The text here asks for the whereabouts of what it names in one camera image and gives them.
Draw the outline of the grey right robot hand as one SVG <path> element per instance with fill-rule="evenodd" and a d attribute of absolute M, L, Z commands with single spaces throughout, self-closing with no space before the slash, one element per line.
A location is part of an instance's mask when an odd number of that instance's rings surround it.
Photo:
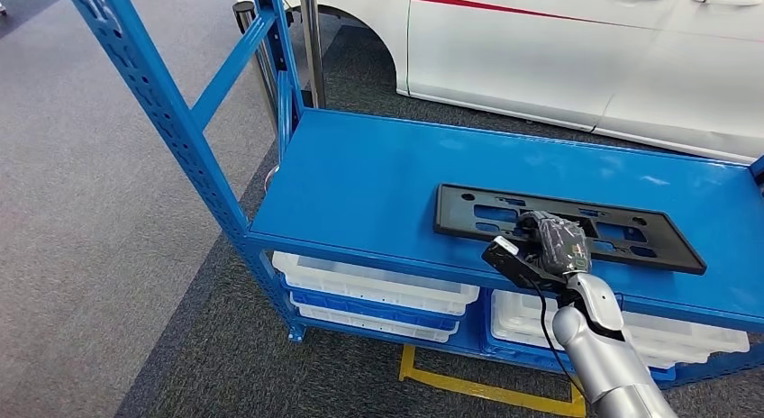
<path fill-rule="evenodd" d="M 565 277 L 591 269 L 587 236 L 578 223 L 545 211 L 528 211 L 518 225 L 541 245 L 539 259 L 545 272 Z"/>

